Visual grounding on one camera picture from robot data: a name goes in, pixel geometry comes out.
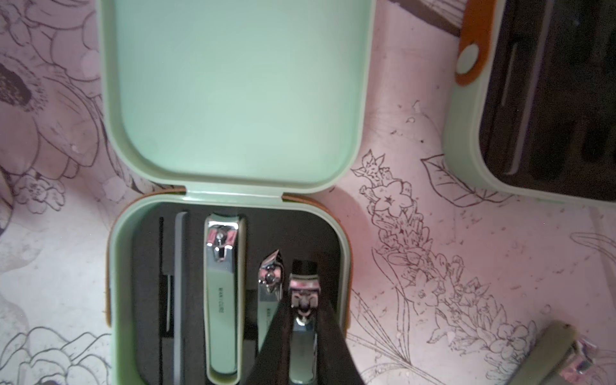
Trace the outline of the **small slanted nail clipper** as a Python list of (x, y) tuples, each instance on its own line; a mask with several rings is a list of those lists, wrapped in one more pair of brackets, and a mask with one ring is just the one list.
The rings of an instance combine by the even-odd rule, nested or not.
[(261, 351), (282, 298), (284, 264), (280, 250), (264, 258), (258, 270), (258, 350)]

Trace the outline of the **large green nail clipper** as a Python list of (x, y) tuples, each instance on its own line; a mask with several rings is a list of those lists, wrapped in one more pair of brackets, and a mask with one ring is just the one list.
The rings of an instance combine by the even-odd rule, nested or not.
[(245, 219), (213, 213), (204, 236), (206, 375), (214, 384), (237, 384), (245, 331)]

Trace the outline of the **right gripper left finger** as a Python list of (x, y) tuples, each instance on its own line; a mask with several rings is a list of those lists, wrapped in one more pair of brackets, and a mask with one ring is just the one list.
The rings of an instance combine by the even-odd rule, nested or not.
[(266, 339), (247, 377), (247, 385), (288, 385), (291, 337), (291, 307), (288, 295), (278, 304)]

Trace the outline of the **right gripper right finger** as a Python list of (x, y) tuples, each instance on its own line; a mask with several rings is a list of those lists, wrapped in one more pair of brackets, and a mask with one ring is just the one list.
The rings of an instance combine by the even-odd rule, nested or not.
[(325, 296), (319, 299), (316, 331), (318, 384), (364, 385), (333, 307)]

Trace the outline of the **green clipper case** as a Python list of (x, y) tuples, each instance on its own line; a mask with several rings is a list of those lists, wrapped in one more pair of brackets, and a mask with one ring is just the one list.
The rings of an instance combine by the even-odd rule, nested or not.
[(372, 1), (100, 1), (105, 131), (120, 159), (165, 185), (128, 206), (107, 244), (112, 381), (141, 384), (130, 243), (163, 203), (298, 210), (341, 246), (338, 324), (352, 252), (310, 199), (354, 163), (364, 129)]

